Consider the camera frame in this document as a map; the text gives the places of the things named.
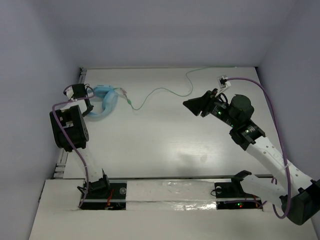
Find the light blue headphones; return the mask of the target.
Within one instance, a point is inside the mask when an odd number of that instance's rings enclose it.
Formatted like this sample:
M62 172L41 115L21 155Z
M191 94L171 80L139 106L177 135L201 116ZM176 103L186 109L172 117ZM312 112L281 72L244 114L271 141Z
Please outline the light blue headphones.
M91 91L94 96L101 99L102 112L89 112L88 115L95 119L103 119L113 112L118 103L119 94L111 85L96 85Z

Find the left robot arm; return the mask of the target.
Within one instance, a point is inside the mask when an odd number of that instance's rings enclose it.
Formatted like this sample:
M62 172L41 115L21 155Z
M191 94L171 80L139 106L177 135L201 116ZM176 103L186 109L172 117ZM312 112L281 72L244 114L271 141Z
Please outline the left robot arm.
M85 117L93 110L90 99L93 89L88 84L67 86L63 91L67 101L56 103L49 113L55 144L68 153L75 153L85 176L85 186L78 189L83 194L106 197L111 193L110 181L102 168L97 167L89 153L89 132Z

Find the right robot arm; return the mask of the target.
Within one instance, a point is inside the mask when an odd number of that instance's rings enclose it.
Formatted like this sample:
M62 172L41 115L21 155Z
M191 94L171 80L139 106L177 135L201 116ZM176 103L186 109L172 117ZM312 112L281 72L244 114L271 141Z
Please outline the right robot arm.
M236 94L224 102L218 90L182 103L195 116L213 115L231 127L231 139L258 160L277 180L266 183L243 170L231 179L231 192L238 197L255 195L280 208L292 223L301 226L320 210L320 182L314 180L289 160L271 143L265 132L251 117L254 107L248 97Z

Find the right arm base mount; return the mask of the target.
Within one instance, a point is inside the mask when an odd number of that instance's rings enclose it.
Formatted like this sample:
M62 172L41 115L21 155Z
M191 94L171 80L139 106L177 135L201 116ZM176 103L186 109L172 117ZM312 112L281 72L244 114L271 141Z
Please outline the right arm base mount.
M264 207L259 197L238 190L232 182L215 182L210 195L215 197L218 210L263 210Z

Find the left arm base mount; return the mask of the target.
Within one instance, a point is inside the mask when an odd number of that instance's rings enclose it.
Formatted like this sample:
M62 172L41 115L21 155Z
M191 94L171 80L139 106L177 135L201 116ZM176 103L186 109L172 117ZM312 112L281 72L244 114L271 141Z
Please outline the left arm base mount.
M126 182L111 182L111 190L106 193L88 193L82 210L126 210Z

